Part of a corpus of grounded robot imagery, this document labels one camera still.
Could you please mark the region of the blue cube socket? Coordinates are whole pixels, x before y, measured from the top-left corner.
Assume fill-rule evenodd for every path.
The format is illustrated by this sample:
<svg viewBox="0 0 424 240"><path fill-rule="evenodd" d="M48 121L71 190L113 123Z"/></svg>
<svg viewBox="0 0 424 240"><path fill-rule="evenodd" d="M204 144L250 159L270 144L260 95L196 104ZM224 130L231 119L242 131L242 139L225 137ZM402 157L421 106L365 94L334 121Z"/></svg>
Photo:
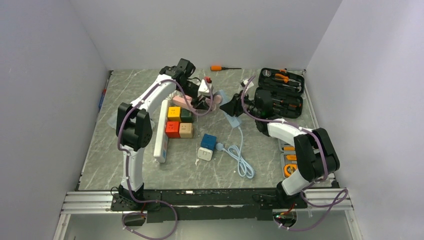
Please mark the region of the blue cube socket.
<svg viewBox="0 0 424 240"><path fill-rule="evenodd" d="M200 147L213 151L217 143L217 137L205 133L200 142Z"/></svg>

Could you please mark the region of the white long power strip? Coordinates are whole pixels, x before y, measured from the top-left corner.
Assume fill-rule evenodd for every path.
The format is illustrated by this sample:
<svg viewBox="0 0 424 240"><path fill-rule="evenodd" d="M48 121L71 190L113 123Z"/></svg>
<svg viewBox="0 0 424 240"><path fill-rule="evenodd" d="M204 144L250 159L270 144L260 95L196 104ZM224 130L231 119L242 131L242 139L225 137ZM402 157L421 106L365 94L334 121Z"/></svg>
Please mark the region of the white long power strip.
<svg viewBox="0 0 424 240"><path fill-rule="evenodd" d="M165 133L167 126L167 115L168 108L170 106L169 100L165 99L162 101L159 111L159 119L157 124L156 139L153 150L153 157L155 160L162 164L166 162L167 148L168 148L168 136Z"/></svg>

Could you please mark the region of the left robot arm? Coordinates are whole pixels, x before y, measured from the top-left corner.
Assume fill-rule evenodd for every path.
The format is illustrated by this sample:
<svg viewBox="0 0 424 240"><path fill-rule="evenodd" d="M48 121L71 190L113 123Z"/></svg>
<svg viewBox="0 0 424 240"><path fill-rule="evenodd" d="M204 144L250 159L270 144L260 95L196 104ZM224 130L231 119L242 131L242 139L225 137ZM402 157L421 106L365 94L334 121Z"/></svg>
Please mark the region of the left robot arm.
<svg viewBox="0 0 424 240"><path fill-rule="evenodd" d="M163 67L138 98L118 107L117 148L123 153L123 177L118 193L131 210L139 209L145 200L142 169L144 151L153 136L151 114L174 91L182 93L186 102L187 97L192 98L190 107L195 115L205 108L207 100L213 100L212 80L206 76L200 83L194 83L191 76L195 71L195 65L182 58L177 65Z"/></svg>

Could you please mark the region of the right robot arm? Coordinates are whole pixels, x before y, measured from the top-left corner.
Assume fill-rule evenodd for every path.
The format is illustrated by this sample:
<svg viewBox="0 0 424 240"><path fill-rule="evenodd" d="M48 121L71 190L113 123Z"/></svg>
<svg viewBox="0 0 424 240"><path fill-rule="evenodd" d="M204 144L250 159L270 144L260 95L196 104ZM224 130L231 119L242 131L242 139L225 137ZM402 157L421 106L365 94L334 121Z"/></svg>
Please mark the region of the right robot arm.
<svg viewBox="0 0 424 240"><path fill-rule="evenodd" d="M287 208L295 201L296 194L337 171L340 161L324 128L310 129L291 123L277 115L274 106L270 94L264 93L249 100L242 90L219 108L232 117L248 115L255 120L259 132L295 148L297 170L278 183L279 191L275 194L276 203Z"/></svg>

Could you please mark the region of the black tool case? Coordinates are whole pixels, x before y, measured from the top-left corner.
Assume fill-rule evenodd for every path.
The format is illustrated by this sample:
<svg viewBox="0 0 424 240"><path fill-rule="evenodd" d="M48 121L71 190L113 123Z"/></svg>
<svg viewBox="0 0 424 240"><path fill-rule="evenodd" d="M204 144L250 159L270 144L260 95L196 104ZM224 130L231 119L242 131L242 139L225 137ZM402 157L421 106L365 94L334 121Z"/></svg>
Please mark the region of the black tool case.
<svg viewBox="0 0 424 240"><path fill-rule="evenodd" d="M274 79L274 74L289 77L289 82ZM301 116L304 102L302 94L305 91L305 78L301 73L287 69L262 68L255 93L259 94L259 90L269 91L276 115L289 119Z"/></svg>

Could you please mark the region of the white cube socket small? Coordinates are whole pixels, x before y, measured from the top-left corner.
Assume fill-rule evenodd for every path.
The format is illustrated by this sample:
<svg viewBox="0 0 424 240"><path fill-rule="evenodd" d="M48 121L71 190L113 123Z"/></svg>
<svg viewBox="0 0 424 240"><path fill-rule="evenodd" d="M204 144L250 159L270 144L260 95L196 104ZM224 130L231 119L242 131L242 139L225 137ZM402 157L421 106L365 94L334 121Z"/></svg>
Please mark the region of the white cube socket small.
<svg viewBox="0 0 424 240"><path fill-rule="evenodd" d="M197 158L204 161L211 161L213 158L213 152L214 151L211 149L200 147L197 150Z"/></svg>

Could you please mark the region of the clear plastic parts box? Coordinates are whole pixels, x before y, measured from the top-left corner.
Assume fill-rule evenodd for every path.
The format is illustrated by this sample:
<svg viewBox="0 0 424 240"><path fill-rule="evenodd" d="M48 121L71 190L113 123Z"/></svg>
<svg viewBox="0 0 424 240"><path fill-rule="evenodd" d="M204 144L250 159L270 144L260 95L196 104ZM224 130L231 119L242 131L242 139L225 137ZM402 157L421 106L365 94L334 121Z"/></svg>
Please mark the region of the clear plastic parts box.
<svg viewBox="0 0 424 240"><path fill-rule="evenodd" d="M117 116L118 116L118 112L115 111L111 117L107 120L107 124L114 130L117 129ZM150 118L150 125L152 127L153 130L156 129L156 123L154 122L154 120L152 118Z"/></svg>

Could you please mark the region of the grey tool case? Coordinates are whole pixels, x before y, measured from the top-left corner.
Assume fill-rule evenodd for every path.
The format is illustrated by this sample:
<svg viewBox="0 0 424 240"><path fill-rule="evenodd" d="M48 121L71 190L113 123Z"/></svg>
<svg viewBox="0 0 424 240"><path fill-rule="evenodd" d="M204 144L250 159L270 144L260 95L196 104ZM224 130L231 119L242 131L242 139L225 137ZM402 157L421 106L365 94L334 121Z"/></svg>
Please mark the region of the grey tool case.
<svg viewBox="0 0 424 240"><path fill-rule="evenodd" d="M287 138L286 145L294 148L295 153L285 152L283 155L295 156L294 159L286 158L284 165L296 164L297 170L282 184L310 184L325 181L329 175L340 167L336 151L325 131L322 134L318 130L315 135L298 135Z"/></svg>

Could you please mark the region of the pink power strip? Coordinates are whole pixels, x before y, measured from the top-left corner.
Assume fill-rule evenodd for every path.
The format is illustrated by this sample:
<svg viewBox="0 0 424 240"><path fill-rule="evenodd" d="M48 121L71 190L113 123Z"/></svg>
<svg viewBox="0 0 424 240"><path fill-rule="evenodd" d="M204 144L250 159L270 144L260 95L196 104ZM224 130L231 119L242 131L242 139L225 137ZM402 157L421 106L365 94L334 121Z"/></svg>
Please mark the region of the pink power strip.
<svg viewBox="0 0 424 240"><path fill-rule="evenodd" d="M187 96L187 102L185 101L184 97L182 96L174 96L171 99L171 102L178 107L181 107L183 109L193 109L193 110L208 110L210 106L212 106L211 111L215 111L217 106L223 101L223 98L221 95L216 94L213 96L213 101L211 101L207 97L201 97L200 102L196 103L195 106L191 104L192 98L190 96Z"/></svg>

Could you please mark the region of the light blue power strip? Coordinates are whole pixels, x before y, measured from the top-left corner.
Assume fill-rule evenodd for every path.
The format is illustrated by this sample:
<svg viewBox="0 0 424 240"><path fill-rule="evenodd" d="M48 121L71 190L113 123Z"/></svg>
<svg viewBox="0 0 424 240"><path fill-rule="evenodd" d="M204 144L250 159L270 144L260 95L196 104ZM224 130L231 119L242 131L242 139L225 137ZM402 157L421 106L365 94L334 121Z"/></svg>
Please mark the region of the light blue power strip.
<svg viewBox="0 0 424 240"><path fill-rule="evenodd" d="M218 104L219 107L221 107L222 105L224 105L224 104L226 104L230 101L230 99L227 97L227 95L225 94L223 89L219 90L217 92L216 96L221 97L221 102ZM226 112L224 112L224 116L226 117L226 119L228 120L228 122L229 122L229 124L231 125L232 128L240 127L242 121L238 117L230 116Z"/></svg>

